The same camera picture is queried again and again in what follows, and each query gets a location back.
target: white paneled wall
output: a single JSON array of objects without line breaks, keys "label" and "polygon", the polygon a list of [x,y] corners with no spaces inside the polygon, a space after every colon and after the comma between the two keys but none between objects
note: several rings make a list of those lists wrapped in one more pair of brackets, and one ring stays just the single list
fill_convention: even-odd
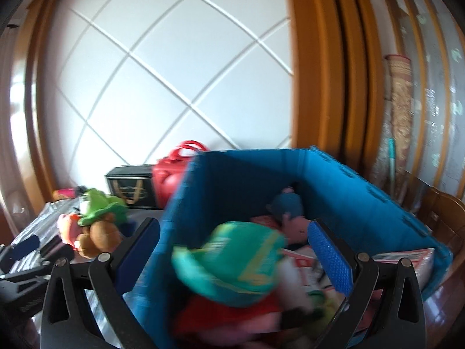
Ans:
[{"label": "white paneled wall", "polygon": [[107,190],[118,165],[183,140],[289,146],[285,0],[61,0],[46,60],[46,134],[59,186]]}]

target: red handbag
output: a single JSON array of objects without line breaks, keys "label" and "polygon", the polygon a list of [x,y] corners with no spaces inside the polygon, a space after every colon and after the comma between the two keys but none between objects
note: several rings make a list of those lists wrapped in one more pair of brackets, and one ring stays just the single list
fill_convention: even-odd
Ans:
[{"label": "red handbag", "polygon": [[208,151],[208,148],[202,143],[186,140],[152,167],[153,186],[157,196],[157,205],[160,208],[164,208],[167,205],[168,200],[182,181],[187,165],[193,159],[193,156],[181,155],[180,152],[183,149]]}]

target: blue fabric bin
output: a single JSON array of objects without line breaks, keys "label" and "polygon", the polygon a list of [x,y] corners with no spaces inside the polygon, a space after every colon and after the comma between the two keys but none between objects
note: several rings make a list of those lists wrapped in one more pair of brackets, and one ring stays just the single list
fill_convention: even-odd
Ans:
[{"label": "blue fabric bin", "polygon": [[385,193],[331,156],[315,147],[204,152],[189,165],[171,199],[160,223],[160,242],[133,290],[133,313],[160,349],[176,347],[171,322],[190,294],[171,265],[173,244],[200,247],[220,223],[267,213],[272,198],[295,181],[306,217],[323,219],[355,253],[436,248],[423,299],[433,293],[452,262],[448,248]]}]

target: plush toy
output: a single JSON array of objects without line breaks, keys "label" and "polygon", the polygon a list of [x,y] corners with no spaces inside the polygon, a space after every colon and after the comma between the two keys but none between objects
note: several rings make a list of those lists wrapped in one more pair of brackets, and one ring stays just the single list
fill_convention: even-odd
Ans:
[{"label": "plush toy", "polygon": [[230,347],[279,331],[282,310],[273,290],[284,246],[277,230],[227,222],[215,228],[200,249],[174,247],[178,278],[198,294],[179,315],[175,333],[196,334],[203,343]]},{"label": "plush toy", "polygon": [[292,187],[284,188],[274,197],[269,208],[274,218],[281,222],[281,230],[288,244],[307,242],[310,220],[304,217],[301,196],[296,194]]},{"label": "plush toy", "polygon": [[80,204],[81,215],[61,215],[57,226],[61,239],[85,258],[114,251],[123,239],[117,225],[127,231],[127,207],[124,200],[89,189]]},{"label": "plush toy", "polygon": [[127,221],[125,201],[114,195],[105,195],[104,192],[94,188],[84,193],[79,209],[82,215],[78,222],[80,226],[90,226],[108,213],[113,214],[111,220],[117,226]]},{"label": "plush toy", "polygon": [[114,221],[115,216],[107,213],[90,228],[84,227],[74,244],[79,254],[85,258],[94,258],[102,252],[113,252],[123,240]]},{"label": "plush toy", "polygon": [[251,222],[227,222],[215,228],[199,249],[175,246],[172,263],[192,291],[230,307],[248,307],[277,285],[276,263],[285,238]]},{"label": "plush toy", "polygon": [[58,217],[57,227],[60,231],[61,240],[65,244],[74,247],[77,237],[82,234],[82,227],[78,225],[80,216],[78,214],[61,214]]},{"label": "plush toy", "polygon": [[281,307],[275,293],[248,307],[234,308],[193,295],[175,321],[174,334],[196,334],[203,343],[234,346],[258,334],[279,331]]}]

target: black box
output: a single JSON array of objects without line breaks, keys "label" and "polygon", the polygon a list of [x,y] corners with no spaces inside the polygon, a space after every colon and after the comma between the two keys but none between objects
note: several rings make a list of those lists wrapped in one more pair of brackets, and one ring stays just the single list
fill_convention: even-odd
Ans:
[{"label": "black box", "polygon": [[152,165],[118,166],[105,177],[111,194],[124,199],[129,208],[159,209],[152,183]]}]

